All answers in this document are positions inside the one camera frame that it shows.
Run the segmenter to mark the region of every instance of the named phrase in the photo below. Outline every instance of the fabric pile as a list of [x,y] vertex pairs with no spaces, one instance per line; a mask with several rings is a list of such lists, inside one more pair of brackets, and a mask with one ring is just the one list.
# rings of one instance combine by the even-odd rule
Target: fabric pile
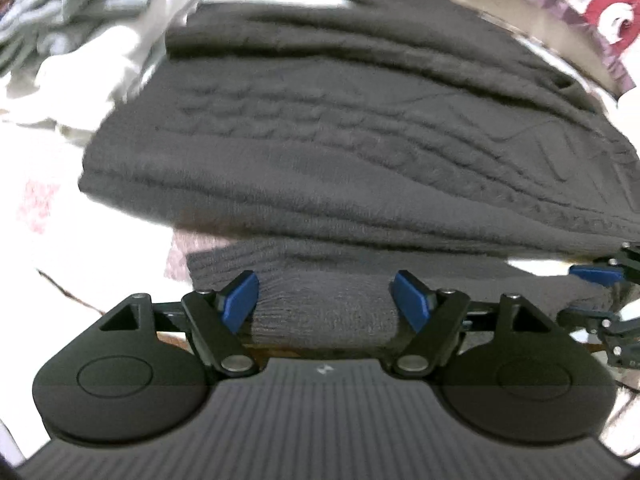
[[13,83],[3,120],[95,131],[148,77],[164,31],[197,1],[16,0],[0,20],[0,74],[12,72]]
[[78,330],[129,294],[177,301],[245,269],[260,298],[243,341],[319,354],[406,344],[399,269],[476,301],[517,292],[552,318],[640,296],[567,275],[640,241],[635,126],[617,95],[476,10],[9,5],[0,224],[38,269],[28,287],[37,274],[65,308],[90,307]]
[[[638,155],[579,83],[449,0],[349,1],[200,6],[88,146],[81,191],[242,238],[191,256],[193,284],[259,270],[252,334],[292,345],[392,339],[382,276],[402,261],[443,281],[443,253],[466,253],[460,280],[494,280],[467,275],[468,254],[594,257],[640,238]],[[572,300],[603,306],[577,284]]]

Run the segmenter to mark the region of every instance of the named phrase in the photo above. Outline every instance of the blue pad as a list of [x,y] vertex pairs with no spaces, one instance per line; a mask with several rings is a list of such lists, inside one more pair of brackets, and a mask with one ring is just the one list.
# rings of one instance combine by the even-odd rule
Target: blue pad
[[391,283],[391,297],[414,331],[420,332],[436,308],[436,295],[407,270],[399,270]]
[[585,282],[597,283],[602,286],[613,286],[625,281],[624,271],[616,267],[574,265],[569,268],[569,274],[578,276]]
[[252,270],[245,270],[216,294],[222,322],[235,334],[258,303],[260,282]]

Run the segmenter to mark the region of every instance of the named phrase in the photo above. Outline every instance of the light blue cloth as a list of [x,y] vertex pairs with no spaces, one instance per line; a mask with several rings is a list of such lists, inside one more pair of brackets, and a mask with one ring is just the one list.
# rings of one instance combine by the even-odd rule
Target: light blue cloth
[[0,76],[34,56],[67,54],[103,22],[133,17],[150,0],[17,0],[0,18]]

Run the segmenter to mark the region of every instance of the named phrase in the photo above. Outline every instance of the folded sweater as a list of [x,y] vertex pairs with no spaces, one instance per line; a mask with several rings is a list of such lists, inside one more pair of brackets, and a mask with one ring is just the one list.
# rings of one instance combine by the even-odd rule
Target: folded sweater
[[578,83],[449,0],[202,6],[82,191],[217,233],[504,254],[640,238],[640,161]]
[[[618,310],[634,290],[605,288],[576,276],[538,277],[504,261],[470,254],[376,250],[294,238],[253,238],[188,256],[193,285],[220,290],[245,269],[260,298],[241,331],[255,344],[296,349],[397,352],[414,336],[388,290],[400,269],[432,289],[456,288],[475,301],[519,293],[551,319],[568,306]],[[470,334],[466,345],[486,335]]]

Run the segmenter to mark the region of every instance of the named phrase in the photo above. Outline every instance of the pile of clothes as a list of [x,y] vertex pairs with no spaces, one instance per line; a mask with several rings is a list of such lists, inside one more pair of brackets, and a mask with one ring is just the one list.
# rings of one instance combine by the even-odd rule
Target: pile of clothes
[[389,344],[400,267],[550,315],[627,300],[504,263],[640,239],[638,154],[580,84],[449,0],[348,1],[200,6],[92,139],[81,191],[237,240],[191,279],[256,270],[261,342]]
[[0,18],[3,119],[95,131],[164,55],[167,27],[199,0],[12,0]]

